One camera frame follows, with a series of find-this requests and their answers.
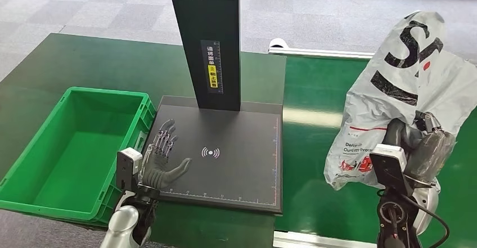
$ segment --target black lettering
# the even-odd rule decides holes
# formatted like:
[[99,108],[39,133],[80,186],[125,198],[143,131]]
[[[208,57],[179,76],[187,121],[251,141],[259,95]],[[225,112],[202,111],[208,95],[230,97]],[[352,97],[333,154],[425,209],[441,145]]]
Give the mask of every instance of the black lettering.
[[391,98],[400,100],[411,106],[417,105],[417,94],[406,92],[405,90],[394,86],[391,82],[385,79],[379,71],[374,73],[374,76],[371,78],[371,84]]
[[429,37],[429,30],[426,25],[419,23],[415,20],[412,20],[411,22],[409,22],[409,25],[404,28],[404,30],[399,36],[401,41],[409,50],[409,56],[407,56],[407,58],[402,60],[400,58],[394,57],[394,55],[392,55],[391,52],[388,52],[388,54],[384,58],[384,61],[387,62],[389,65],[394,66],[396,68],[408,68],[414,65],[419,60],[420,58],[418,54],[419,44],[411,35],[411,29],[414,27],[422,28],[424,30],[424,33],[426,34],[426,38]]
[[428,45],[419,53],[419,63],[421,63],[427,57],[431,56],[431,54],[436,50],[440,53],[443,47],[444,43],[442,43],[442,41],[438,37],[436,37],[432,44]]

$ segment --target black vertical stand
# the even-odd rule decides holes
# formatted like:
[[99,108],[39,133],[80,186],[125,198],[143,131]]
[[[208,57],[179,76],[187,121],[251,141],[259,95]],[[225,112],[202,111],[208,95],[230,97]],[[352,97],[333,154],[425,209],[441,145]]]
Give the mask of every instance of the black vertical stand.
[[240,111],[239,0],[172,0],[201,109]]

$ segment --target plastic bag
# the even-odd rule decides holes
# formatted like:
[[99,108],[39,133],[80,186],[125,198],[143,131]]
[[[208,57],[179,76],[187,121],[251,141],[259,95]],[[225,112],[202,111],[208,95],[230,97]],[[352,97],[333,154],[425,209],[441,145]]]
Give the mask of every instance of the plastic bag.
[[477,105],[477,68],[443,50],[443,35],[444,20],[438,13],[408,15],[346,93],[341,130],[324,170],[335,190],[347,182],[379,186],[369,153],[394,118],[411,131],[416,110],[431,112],[442,129],[457,136]]

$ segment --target green plastic crate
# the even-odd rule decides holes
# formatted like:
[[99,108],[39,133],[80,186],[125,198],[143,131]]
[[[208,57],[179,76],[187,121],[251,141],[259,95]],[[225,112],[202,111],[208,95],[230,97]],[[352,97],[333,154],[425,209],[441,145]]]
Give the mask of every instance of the green plastic crate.
[[107,226],[116,152],[141,151],[155,112],[145,93],[69,88],[0,182],[0,208]]

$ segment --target black cable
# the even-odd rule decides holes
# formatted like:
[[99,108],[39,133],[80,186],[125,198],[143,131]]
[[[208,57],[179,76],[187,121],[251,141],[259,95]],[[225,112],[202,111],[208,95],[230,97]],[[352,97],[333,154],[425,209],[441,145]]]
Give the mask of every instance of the black cable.
[[449,229],[449,226],[444,222],[444,220],[437,216],[435,213],[433,213],[432,211],[422,207],[421,205],[419,205],[418,203],[414,202],[414,200],[410,199],[409,197],[405,196],[405,195],[401,195],[407,202],[409,202],[410,204],[414,205],[415,207],[419,208],[420,210],[424,211],[425,213],[431,215],[432,217],[434,217],[437,221],[439,221],[442,226],[444,227],[445,229],[445,234],[444,236],[436,243],[434,243],[433,245],[431,245],[429,248],[436,248],[436,247],[439,247],[441,244],[443,244],[447,238],[449,237],[449,232],[450,232],[450,229]]

